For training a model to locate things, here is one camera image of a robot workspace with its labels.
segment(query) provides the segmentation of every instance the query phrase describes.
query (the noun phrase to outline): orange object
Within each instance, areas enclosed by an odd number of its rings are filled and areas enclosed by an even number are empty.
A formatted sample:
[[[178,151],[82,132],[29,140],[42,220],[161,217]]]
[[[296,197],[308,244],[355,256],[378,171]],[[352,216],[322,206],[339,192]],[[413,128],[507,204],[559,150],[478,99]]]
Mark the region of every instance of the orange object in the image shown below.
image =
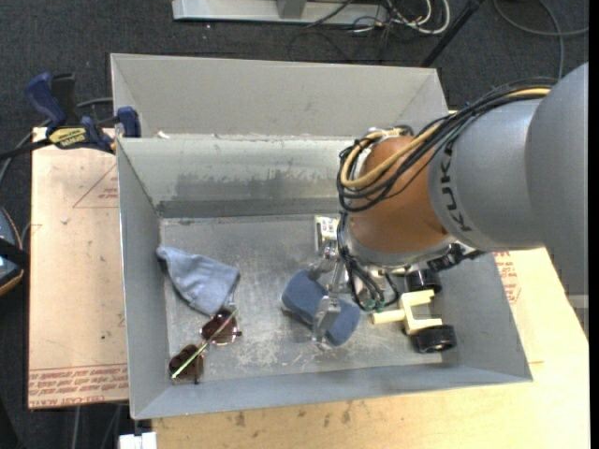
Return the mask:
[[[413,139],[414,137],[396,137],[383,140],[366,157],[359,174],[363,175],[377,167]],[[409,154],[402,156],[386,175],[392,174]],[[431,154],[427,153],[410,167],[397,179],[389,192],[393,195],[407,184],[401,193],[368,210],[350,213],[352,234],[362,245],[382,253],[410,253],[430,248],[447,237],[429,199],[428,168],[422,169],[430,157]],[[362,205],[366,201],[358,200],[357,203]]]

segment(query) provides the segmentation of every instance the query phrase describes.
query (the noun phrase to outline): blue cloth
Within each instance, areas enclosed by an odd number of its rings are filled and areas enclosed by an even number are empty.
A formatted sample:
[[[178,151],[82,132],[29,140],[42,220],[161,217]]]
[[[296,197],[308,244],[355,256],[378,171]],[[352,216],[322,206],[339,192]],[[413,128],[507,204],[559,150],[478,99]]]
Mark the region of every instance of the blue cloth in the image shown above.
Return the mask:
[[[168,246],[159,246],[156,254],[167,263],[168,276],[179,294],[195,310],[212,316],[232,301],[240,278],[236,268]]]

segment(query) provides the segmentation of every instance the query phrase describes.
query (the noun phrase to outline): cardboard sheet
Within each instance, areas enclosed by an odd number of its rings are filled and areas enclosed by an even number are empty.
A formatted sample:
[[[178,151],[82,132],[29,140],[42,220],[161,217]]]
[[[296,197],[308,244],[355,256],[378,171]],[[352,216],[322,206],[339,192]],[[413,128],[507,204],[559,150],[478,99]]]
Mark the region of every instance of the cardboard sheet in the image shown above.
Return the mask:
[[[116,159],[33,154],[28,407],[128,397]]]

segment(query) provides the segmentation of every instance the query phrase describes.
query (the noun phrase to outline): blue clamp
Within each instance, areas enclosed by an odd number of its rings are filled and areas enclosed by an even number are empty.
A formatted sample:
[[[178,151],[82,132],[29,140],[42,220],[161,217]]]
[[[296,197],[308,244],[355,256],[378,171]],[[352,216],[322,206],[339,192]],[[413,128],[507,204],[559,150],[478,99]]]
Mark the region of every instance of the blue clamp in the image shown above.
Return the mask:
[[[90,148],[114,153],[114,138],[95,126],[94,120],[83,116],[79,125],[65,125],[67,115],[51,91],[50,73],[34,77],[25,88],[25,96],[34,108],[48,117],[46,139],[63,150]],[[116,119],[123,126],[125,137],[139,138],[141,127],[137,113],[131,107],[117,111]]]

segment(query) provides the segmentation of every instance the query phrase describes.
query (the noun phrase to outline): gray carpet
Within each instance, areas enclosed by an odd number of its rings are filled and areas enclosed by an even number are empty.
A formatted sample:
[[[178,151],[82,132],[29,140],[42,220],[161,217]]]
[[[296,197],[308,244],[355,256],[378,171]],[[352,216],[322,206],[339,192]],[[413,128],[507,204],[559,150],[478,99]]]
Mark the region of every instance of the gray carpet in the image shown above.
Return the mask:
[[[439,41],[409,30],[385,40],[380,31],[353,36],[326,25],[306,31],[295,24],[174,22],[171,1],[0,0],[0,151],[12,149],[43,120],[23,96],[29,79],[43,71],[74,72],[79,101],[110,96],[112,52],[416,66]],[[453,14],[468,1],[449,0]],[[541,31],[555,31],[551,15],[562,31],[589,24],[590,0],[542,1],[547,8],[537,0],[498,4],[513,20]],[[562,57],[563,74],[587,62],[589,34],[565,38]],[[433,66],[439,69],[449,105],[459,108],[511,80],[556,77],[560,59],[558,38],[516,28],[487,0]],[[0,206],[24,228],[30,217],[29,155],[16,158],[0,184]],[[0,399],[26,447],[70,447],[74,410],[26,409],[27,292],[25,278],[0,298]],[[585,322],[588,314],[579,317]],[[82,408],[77,447],[100,447],[107,428],[106,447],[111,447],[110,421],[115,414],[114,405]],[[132,430],[126,408],[118,420],[120,430]],[[0,432],[0,448],[13,446]]]

